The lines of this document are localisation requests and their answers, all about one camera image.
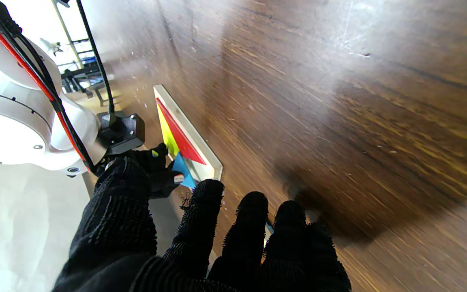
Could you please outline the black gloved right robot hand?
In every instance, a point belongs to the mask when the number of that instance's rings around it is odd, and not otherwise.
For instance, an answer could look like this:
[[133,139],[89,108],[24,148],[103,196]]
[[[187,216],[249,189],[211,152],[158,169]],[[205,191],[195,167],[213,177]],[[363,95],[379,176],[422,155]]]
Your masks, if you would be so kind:
[[94,194],[110,190],[147,198],[167,198],[184,180],[182,173],[167,164],[169,154],[166,144],[161,143],[148,150],[130,150],[108,159],[100,171]]

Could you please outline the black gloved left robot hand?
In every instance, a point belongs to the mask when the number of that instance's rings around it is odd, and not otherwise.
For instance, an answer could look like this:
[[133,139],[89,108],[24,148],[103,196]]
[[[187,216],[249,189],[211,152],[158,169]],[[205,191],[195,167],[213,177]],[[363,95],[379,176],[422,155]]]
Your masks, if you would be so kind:
[[128,157],[100,176],[84,209],[54,292],[350,292],[332,237],[306,223],[301,205],[285,201],[264,243],[268,200],[252,191],[240,201],[222,254],[209,266],[224,185],[201,181],[170,248],[157,255],[148,174]]

